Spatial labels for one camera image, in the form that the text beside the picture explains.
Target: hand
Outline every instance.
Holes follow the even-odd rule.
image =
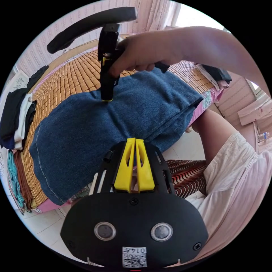
[[[118,44],[125,48],[109,70],[113,77],[118,77],[124,70],[152,71],[154,63],[160,61],[172,65],[181,61],[173,52],[171,31],[144,32],[130,36]]]

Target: striped fabric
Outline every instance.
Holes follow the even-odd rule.
[[[206,194],[206,181],[203,175],[207,167],[206,161],[168,160],[166,163],[177,196],[186,198],[197,191]]]

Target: person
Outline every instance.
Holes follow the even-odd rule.
[[[241,75],[270,96],[250,54],[225,31],[199,26],[145,32],[126,38],[119,46],[125,51],[109,71],[114,77],[123,70],[152,71],[158,61],[172,65],[186,60]],[[186,199],[202,215],[209,239],[190,262],[222,249],[243,230],[261,204],[272,176],[272,153],[257,154],[219,114],[206,110],[192,127],[201,137],[208,165],[204,171],[206,194],[197,191]]]

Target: window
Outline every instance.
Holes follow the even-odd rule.
[[[264,91],[259,86],[257,86],[255,83],[253,83],[252,81],[249,81],[249,80],[247,80],[247,82],[248,82],[248,85],[250,86],[256,99],[258,99],[258,97],[260,95],[264,94]]]
[[[180,4],[173,17],[172,27],[207,26],[229,32],[219,22],[205,13]]]

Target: screw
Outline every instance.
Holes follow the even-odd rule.
[[[201,243],[196,243],[194,246],[193,246],[193,250],[199,250],[201,248],[202,244]]]
[[[75,248],[75,245],[72,241],[67,241],[67,246],[69,246],[70,248]]]
[[[134,205],[137,205],[139,201],[138,201],[138,199],[137,199],[137,198],[133,197],[132,199],[130,199],[130,201],[129,201],[129,202],[130,202],[130,204],[131,204],[131,205],[133,205],[133,206],[134,206]]]

